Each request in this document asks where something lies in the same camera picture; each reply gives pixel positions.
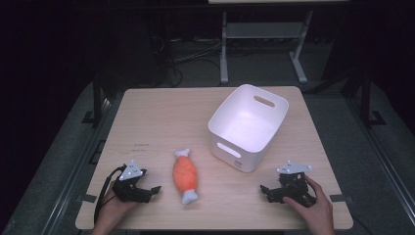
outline bin handle hole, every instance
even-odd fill
[[[264,98],[262,98],[262,97],[259,97],[259,96],[254,96],[254,99],[255,99],[256,101],[258,101],[259,103],[262,103],[262,104],[264,104],[264,105],[266,105],[266,106],[269,106],[269,107],[271,107],[271,108],[274,108],[274,107],[275,107],[275,104],[274,104],[273,102],[271,102],[271,101],[269,101],[269,100],[266,100],[266,99],[264,99]]]
[[[221,143],[217,143],[217,147],[219,147],[220,149],[228,152],[229,154],[233,155],[234,157],[240,159],[241,158],[241,154],[239,154],[238,152],[236,152],[235,150],[229,148],[228,146],[221,144]]]

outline gray carpet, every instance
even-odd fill
[[[180,46],[177,58],[204,47],[198,45],[195,49],[193,44]],[[293,43],[271,43],[266,46],[253,47],[243,57],[237,55],[239,52],[233,56],[230,53],[230,81],[226,86],[243,83],[257,86],[295,85],[306,90],[321,83],[319,78],[330,45],[304,46],[300,59],[305,73],[309,74],[310,80],[306,85],[298,83],[289,61],[288,52],[292,50]],[[200,59],[211,62],[193,61],[177,65],[183,75],[177,87],[218,85],[218,55]],[[355,110],[359,104],[358,97],[351,100],[343,98],[340,95],[342,86],[343,82],[339,82],[318,95],[305,95],[304,99],[340,187],[347,197],[350,212],[373,234],[415,234],[415,227],[380,164],[377,150],[368,138],[367,131],[376,135],[412,193],[415,192],[412,183],[415,175],[414,170],[411,170],[415,165],[414,136],[376,86],[373,86],[372,109],[380,112],[387,125],[374,126],[372,129],[364,127]],[[92,128],[92,124],[81,123],[85,113],[92,110],[93,104],[92,86],[85,88],[16,209],[12,218],[14,226],[4,234],[88,234],[74,226],[80,208],[79,196],[85,194],[95,169],[88,162],[100,140],[107,138],[121,98],[122,93],[119,93],[110,101],[100,125]],[[126,233],[139,234],[138,231],[115,231],[114,234]],[[291,231],[286,234],[308,232]],[[338,234],[368,233],[360,223],[355,222],[351,229],[339,231]]]

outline hand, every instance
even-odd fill
[[[327,199],[321,186],[305,176],[305,180],[315,192],[316,203],[305,208],[295,200],[284,197],[283,201],[297,211],[304,218],[308,230],[314,235],[334,235],[333,206]]]
[[[139,205],[136,202],[122,202],[115,196],[113,185],[114,182],[111,182],[110,188],[104,196],[103,206],[98,214],[95,227],[92,229],[92,235],[110,234],[122,219]]]

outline orange fish toy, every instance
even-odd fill
[[[189,159],[189,152],[189,149],[184,149],[174,153],[177,159],[173,167],[173,181],[182,194],[182,204],[190,204],[199,198],[195,191],[198,174],[195,165]]]

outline floor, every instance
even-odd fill
[[[215,40],[173,42],[176,62],[180,58],[212,48]],[[300,56],[309,81],[300,84],[289,58],[296,46],[292,41],[235,41],[229,49],[229,83],[256,86],[293,85],[302,91],[318,86],[324,70],[330,43],[308,42]],[[219,85],[219,55],[213,51],[177,63],[159,87],[203,87]],[[415,234],[415,221],[405,205],[415,195],[415,137],[394,112],[385,94],[372,84],[371,110],[378,111],[386,125],[368,128],[359,118],[359,95],[345,98],[341,89],[345,81],[318,94],[304,94],[329,161],[346,196],[354,225],[338,234]],[[93,110],[92,84],[85,87],[73,105],[67,120],[38,169],[3,234],[89,234],[75,225],[82,197],[105,144],[122,92],[103,105],[103,119],[96,128],[81,123]],[[397,171],[398,179],[388,164]],[[114,234],[140,234],[139,231],[115,231]],[[286,234],[309,234],[287,231]]]

